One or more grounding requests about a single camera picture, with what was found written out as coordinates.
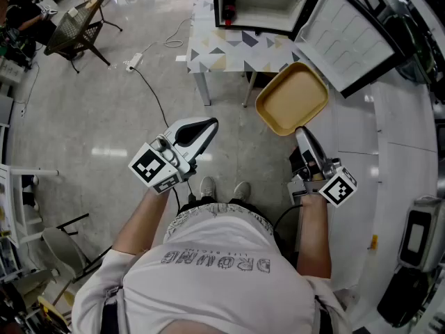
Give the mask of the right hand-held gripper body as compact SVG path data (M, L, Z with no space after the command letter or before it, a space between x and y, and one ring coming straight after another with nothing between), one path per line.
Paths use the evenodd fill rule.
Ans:
M317 157L296 148L289 161L292 178L287 189L293 205L298 205L302 196L317 193L340 207L357 190L357 180L339 158Z

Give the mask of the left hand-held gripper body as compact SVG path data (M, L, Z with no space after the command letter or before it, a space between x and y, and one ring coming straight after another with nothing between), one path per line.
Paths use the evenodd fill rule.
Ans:
M161 194L175 185L187 181L195 174L195 166L186 160L188 153L180 148L192 146L197 133L180 131L178 136L159 134L151 143L144 143L130 161L129 169L147 187Z

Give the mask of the yellow square plastic tray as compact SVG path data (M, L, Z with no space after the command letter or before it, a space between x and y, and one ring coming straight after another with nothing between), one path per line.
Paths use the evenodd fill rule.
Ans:
M306 125L326 105L329 90L308 65L294 62L279 72L260 92L255 108L279 136L288 136Z

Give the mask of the small black-framed fridge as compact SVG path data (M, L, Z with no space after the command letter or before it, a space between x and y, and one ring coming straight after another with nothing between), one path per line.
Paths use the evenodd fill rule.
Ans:
M281 33L348 97L399 66L405 55L361 0L236 0L225 26L223 0L213 0L217 27Z

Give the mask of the person's left forearm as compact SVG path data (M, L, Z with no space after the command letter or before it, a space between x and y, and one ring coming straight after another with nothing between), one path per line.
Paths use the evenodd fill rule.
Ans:
M169 191L156 194L148 190L119 232L112 249L130 255L137 255L149 250L152 247L169 195Z

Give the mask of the person's right forearm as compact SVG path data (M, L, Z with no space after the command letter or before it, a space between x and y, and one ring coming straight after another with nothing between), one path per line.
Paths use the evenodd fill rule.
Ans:
M329 247L327 202L323 196L301 197L302 223L297 272L302 276L330 279L332 263Z

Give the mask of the person's left grey shoe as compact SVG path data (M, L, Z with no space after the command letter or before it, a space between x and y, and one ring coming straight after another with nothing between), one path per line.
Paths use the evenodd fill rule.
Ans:
M206 176L200 183L200 195L202 198L215 198L216 184L212 177Z

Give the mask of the person's grey shoe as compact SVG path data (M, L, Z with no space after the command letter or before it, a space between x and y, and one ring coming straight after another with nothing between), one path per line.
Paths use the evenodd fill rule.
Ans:
M200 195L202 198L215 198L216 184L212 177L206 176L200 183Z
M249 182L241 182L234 189L234 199L247 202L251 195L251 185Z

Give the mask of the person's right grey shoe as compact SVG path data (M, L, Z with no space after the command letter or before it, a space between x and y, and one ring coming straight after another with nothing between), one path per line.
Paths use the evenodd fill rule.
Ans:
M249 182L241 182L234 189L234 199L247 202L251 195L251 185Z

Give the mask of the person's black shorts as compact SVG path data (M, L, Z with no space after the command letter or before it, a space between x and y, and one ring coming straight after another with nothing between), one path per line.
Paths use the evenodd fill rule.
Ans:
M216 199L211 197L211 196L203 196L201 197L199 200L194 200L194 201L190 201L188 204L185 204L180 210L179 210L179 214L182 212L185 212L187 210L199 207L199 206L203 206L203 205L208 205L208 204L214 204L217 203ZM255 207L254 205L251 205L247 202L244 202L240 199L237 198L232 198L228 204L233 204L233 205L239 205L241 207L244 207L248 210L250 210L251 212L254 212L260 216L263 216L263 214L261 213L261 211Z

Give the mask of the table with triangle-patterned cloth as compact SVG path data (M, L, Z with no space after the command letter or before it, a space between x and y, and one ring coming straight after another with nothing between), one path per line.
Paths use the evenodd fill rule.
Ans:
M206 73L278 73L303 59L303 53L286 36L218 28L213 0L193 2L186 67L195 78L205 106L211 104Z

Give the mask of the white cabinet counter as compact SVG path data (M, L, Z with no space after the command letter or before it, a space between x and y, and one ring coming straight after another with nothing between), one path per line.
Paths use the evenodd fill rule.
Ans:
M330 209L332 286L349 289L353 328L382 333L377 306L398 268L410 205L437 192L438 151L425 86L388 72L333 102L333 146L357 191Z

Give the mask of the white power strip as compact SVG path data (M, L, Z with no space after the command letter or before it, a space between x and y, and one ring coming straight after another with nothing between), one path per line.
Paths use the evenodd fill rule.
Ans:
M132 72L138 66L139 62L142 60L142 57L142 53L135 53L133 58L127 63L126 71Z

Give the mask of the silver appliance with black lid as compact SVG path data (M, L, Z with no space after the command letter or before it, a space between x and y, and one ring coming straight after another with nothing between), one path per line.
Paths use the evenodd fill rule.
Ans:
M407 212L398 263L423 273L432 271L445 255L445 199L422 196Z

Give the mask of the grey chair with black legs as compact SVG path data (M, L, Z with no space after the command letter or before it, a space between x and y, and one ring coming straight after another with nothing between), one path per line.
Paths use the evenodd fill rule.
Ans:
M65 228L67 226L87 217L89 217L89 213L78 216L56 227L45 228L40 236L40 239L46 243L54 257L62 262L72 275L72 283L76 283L98 270L102 264L103 257L111 249L111 247L108 247L95 259L90 260L72 239L78 232L66 231Z

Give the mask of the dark cola bottle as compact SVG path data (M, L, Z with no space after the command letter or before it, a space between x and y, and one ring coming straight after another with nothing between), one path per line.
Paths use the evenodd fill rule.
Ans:
M231 26L236 19L236 0L222 0L222 19L225 26Z

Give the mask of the black countertop appliance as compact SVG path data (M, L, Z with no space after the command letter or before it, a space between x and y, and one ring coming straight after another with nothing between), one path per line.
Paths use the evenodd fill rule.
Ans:
M421 308L429 292L429 275L401 267L380 300L377 311L393 328L406 325Z

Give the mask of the white metal rack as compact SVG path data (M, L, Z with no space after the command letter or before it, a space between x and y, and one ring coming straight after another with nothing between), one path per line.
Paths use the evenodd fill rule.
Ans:
M42 217L32 206L23 202L23 176L58 176L56 169L23 168L0 164L0 228L10 232L6 237L12 245L19 248L22 244L36 240L40 233L35 227L42 224Z

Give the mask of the person's white printed shirt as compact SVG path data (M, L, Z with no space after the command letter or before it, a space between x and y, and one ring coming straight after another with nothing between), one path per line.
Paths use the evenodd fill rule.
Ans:
M280 253L272 225L236 204L182 212L163 243L142 255L110 250L77 292L74 334L100 334L116 295L126 334L159 334L177 320L228 334L351 334L329 280L300 275Z

